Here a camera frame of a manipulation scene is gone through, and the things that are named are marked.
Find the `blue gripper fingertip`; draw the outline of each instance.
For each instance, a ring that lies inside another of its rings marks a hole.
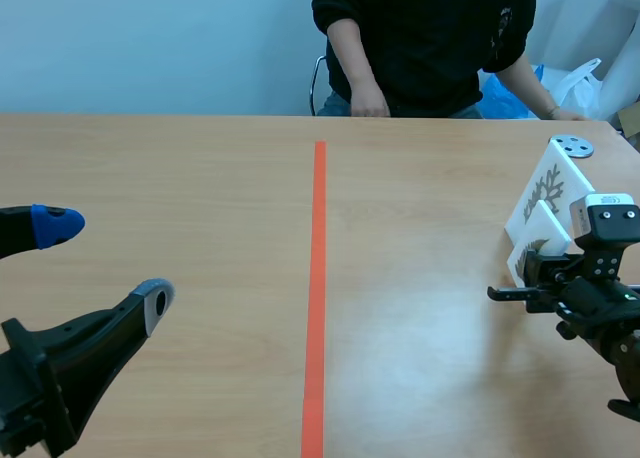
[[[64,243],[84,228],[84,217],[70,208],[31,206],[33,237],[40,250]]]

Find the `metal plate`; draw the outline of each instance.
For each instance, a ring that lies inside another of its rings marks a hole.
[[[571,158],[589,158],[593,155],[591,142],[574,135],[555,135],[552,140],[558,142],[567,155]]]

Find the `wooden table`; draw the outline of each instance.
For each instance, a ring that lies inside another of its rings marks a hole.
[[[0,317],[51,327],[171,279],[68,456],[299,457],[326,140],[325,456],[637,458],[639,425],[606,409],[613,368],[485,296],[509,283],[503,225],[556,133],[592,140],[578,165],[640,202],[640,156],[603,123],[0,115],[0,205],[87,218],[2,262]],[[640,246],[621,274],[640,281]]]

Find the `blue plastic bag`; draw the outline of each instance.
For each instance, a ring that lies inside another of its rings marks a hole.
[[[538,66],[535,74],[542,81],[544,65]],[[513,120],[529,116],[529,108],[507,90],[496,75],[491,75],[487,80],[482,94],[484,97],[478,103],[478,108],[482,116],[489,120]]]

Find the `chair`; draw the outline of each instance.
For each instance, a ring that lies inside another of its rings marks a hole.
[[[326,61],[326,56],[321,56],[316,60],[316,66],[313,68],[313,75],[311,77],[311,87],[309,88],[309,109],[311,110],[311,116],[316,116],[316,107],[313,102],[314,93],[316,89],[316,79],[318,78],[318,69],[320,68],[320,63]]]

